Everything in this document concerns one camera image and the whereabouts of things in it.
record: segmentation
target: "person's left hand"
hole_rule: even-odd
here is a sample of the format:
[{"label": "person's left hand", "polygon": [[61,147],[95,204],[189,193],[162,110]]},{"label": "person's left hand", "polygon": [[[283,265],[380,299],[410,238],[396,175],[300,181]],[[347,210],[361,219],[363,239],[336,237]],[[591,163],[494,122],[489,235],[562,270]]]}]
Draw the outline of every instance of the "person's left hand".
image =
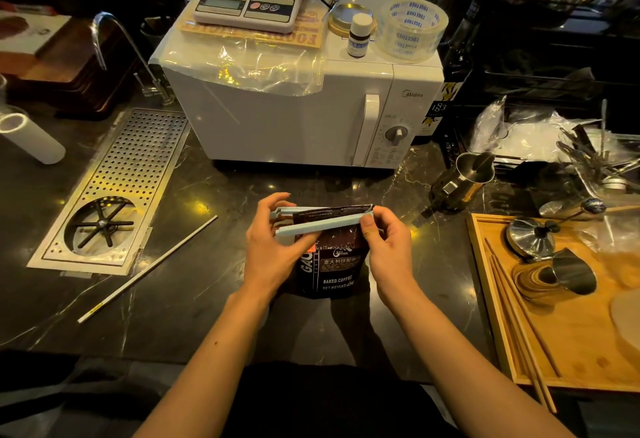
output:
[{"label": "person's left hand", "polygon": [[259,296],[271,299],[288,278],[300,256],[315,244],[319,232],[305,234],[291,246],[274,239],[275,221],[269,215],[278,207],[295,207],[286,201],[290,194],[276,192],[258,202],[258,210],[246,232],[246,259],[243,286]]}]

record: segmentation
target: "drip tray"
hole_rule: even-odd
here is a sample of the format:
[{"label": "drip tray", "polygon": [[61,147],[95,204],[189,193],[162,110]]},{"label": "drip tray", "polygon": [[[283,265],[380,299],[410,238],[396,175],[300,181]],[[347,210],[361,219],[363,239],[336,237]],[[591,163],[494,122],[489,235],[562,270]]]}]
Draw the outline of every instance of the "drip tray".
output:
[{"label": "drip tray", "polygon": [[189,130],[172,111],[116,122],[27,266],[128,274]]}]

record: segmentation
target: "microwave control panel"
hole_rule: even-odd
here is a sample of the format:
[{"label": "microwave control panel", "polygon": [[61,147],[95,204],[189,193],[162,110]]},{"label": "microwave control panel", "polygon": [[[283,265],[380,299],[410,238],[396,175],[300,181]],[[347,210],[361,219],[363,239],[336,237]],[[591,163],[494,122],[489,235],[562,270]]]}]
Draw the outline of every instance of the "microwave control panel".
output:
[{"label": "microwave control panel", "polygon": [[425,76],[425,68],[402,67],[404,74],[408,71],[407,77],[415,80],[396,78],[391,84],[365,167],[396,168],[400,165],[442,84],[442,71],[439,69],[428,69],[436,70],[435,79],[431,82],[424,80],[428,77]]}]

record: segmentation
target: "microwave control knob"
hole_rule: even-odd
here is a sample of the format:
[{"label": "microwave control knob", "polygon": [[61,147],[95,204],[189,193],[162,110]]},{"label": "microwave control knob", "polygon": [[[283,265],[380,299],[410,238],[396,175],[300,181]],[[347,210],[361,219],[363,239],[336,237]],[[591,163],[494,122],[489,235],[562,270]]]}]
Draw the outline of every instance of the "microwave control knob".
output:
[{"label": "microwave control knob", "polygon": [[394,126],[393,128],[389,128],[385,133],[385,138],[388,139],[393,146],[398,146],[400,141],[406,138],[406,135],[409,134],[409,131],[404,126]]}]

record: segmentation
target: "forearm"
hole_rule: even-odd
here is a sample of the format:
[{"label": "forearm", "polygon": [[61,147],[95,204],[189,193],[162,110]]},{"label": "forearm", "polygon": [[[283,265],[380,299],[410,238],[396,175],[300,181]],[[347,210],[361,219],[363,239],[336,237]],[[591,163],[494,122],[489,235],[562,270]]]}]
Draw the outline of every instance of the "forearm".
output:
[{"label": "forearm", "polygon": [[244,287],[219,319],[136,438],[211,438],[222,433],[252,341],[269,299]]},{"label": "forearm", "polygon": [[417,284],[387,297],[458,426],[469,437],[573,436],[495,369]]}]

